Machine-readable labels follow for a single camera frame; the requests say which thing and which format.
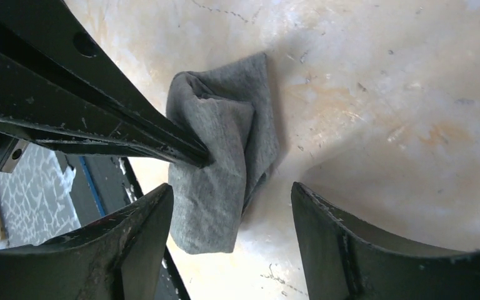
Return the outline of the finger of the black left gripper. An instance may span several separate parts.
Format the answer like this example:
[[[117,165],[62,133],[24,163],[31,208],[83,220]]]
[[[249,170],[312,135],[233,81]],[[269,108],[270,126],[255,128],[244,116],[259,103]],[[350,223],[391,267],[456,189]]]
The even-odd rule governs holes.
[[[167,119],[110,60],[63,1],[0,1],[0,53],[91,104],[129,115],[140,125],[150,127]],[[168,121],[177,133],[195,137],[206,148],[195,134]]]

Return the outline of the grey underwear white waistband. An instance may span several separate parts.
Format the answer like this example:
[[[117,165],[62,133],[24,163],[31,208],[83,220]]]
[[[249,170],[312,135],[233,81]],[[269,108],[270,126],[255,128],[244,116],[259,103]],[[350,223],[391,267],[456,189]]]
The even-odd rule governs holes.
[[[176,74],[166,116],[209,151],[203,167],[169,166],[172,240],[188,254],[231,253],[243,213],[279,154],[267,56]]]

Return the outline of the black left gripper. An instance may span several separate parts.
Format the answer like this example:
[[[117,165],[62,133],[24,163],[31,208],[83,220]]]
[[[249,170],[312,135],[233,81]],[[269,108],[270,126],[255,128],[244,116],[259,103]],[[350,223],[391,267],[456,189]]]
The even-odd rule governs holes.
[[[14,171],[28,142],[81,156],[147,157],[197,167],[207,163],[206,148],[195,137],[176,132],[167,119],[140,125],[0,53],[0,172]]]

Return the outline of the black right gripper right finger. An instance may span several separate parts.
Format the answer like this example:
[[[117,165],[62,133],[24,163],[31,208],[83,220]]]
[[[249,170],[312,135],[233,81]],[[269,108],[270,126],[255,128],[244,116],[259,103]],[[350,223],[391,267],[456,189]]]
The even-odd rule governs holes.
[[[300,182],[291,204],[311,299],[480,299],[480,250],[392,234]]]

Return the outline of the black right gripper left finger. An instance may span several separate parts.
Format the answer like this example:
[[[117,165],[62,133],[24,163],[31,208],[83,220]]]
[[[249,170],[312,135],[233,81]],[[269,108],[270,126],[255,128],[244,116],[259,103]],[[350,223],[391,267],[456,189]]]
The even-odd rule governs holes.
[[[172,213],[162,184],[38,246],[0,250],[0,299],[153,299]]]

